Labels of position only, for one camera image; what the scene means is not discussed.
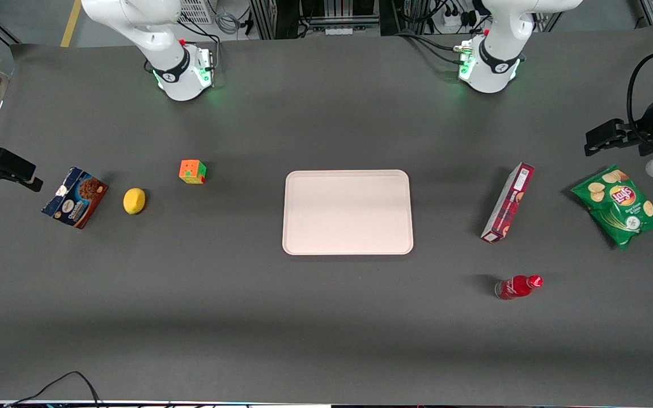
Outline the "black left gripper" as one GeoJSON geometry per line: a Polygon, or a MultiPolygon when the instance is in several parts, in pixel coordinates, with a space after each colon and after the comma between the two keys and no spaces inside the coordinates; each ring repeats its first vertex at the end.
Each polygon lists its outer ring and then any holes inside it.
{"type": "Polygon", "coordinates": [[[640,156],[653,154],[653,116],[644,114],[633,125],[624,120],[609,120],[586,133],[584,155],[591,157],[614,148],[637,147],[640,156]]]}

